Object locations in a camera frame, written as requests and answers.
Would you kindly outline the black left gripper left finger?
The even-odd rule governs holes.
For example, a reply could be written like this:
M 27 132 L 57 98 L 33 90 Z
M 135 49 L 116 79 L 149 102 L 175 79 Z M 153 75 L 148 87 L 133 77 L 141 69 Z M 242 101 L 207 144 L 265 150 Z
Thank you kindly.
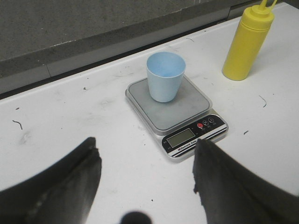
M 84 224 L 96 196 L 102 159 L 89 137 L 43 172 L 0 193 L 2 224 Z

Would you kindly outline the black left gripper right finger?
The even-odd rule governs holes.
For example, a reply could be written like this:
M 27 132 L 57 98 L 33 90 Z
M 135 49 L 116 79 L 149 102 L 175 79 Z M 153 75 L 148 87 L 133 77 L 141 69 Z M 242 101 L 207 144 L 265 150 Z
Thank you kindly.
M 209 140 L 194 151 L 194 192 L 209 224 L 297 224 L 299 198 L 252 173 Z

